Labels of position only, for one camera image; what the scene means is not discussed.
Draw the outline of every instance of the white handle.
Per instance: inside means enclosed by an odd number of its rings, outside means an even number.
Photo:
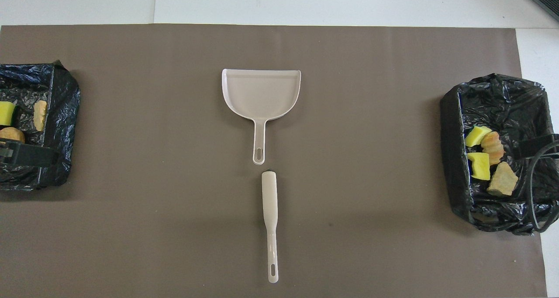
[[[268,231],[268,280],[278,281],[278,252],[276,245],[276,226],[278,224],[278,191],[276,173],[264,171],[262,173],[262,208],[264,210],[264,224]]]
[[[278,281],[278,249],[275,231],[268,233],[268,280],[271,283]]]
[[[266,121],[254,121],[254,149],[252,161],[254,164],[264,164],[264,145],[266,144]]]

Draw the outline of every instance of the white floor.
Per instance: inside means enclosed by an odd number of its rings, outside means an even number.
[[[531,0],[0,0],[0,25],[149,23],[516,28],[523,77],[547,87],[559,127],[559,21]],[[550,297],[558,243],[555,224],[542,234]]]

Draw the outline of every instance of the yellow sponge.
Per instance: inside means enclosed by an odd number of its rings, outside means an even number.
[[[466,154],[469,160],[472,161],[472,178],[479,180],[491,179],[489,171],[489,154],[486,152],[469,152]]]
[[[0,101],[0,125],[12,125],[12,116],[16,105],[9,101]]]
[[[491,129],[488,127],[475,126],[468,133],[466,140],[464,141],[464,144],[468,147],[479,145],[481,144],[481,140],[483,139],[483,137],[489,132],[491,132]]]

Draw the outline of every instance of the dustpan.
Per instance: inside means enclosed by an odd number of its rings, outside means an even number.
[[[262,165],[266,156],[266,122],[293,108],[299,97],[301,71],[224,69],[221,85],[229,108],[254,122],[252,160]]]

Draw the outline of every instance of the black trash bag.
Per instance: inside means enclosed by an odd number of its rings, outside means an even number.
[[[489,181],[470,177],[464,139],[474,125],[497,131],[506,161],[519,177],[510,197],[487,193]],[[535,217],[529,209],[527,182],[529,158],[517,157],[523,141],[553,134],[547,93],[539,83],[491,74],[453,87],[441,99],[441,149],[452,211],[484,232],[507,230],[515,235],[538,231],[534,221],[556,220],[559,211],[559,168],[552,158],[535,163],[532,178]],[[491,167],[491,174],[497,165]]]
[[[50,64],[0,65],[0,100],[16,104],[12,126],[20,129],[25,143],[21,157],[52,154],[49,166],[38,159],[26,165],[0,163],[0,189],[24,190],[61,185],[66,182],[72,161],[74,129],[80,92],[76,79],[60,61]],[[34,104],[47,101],[45,127],[37,131],[33,123]]]

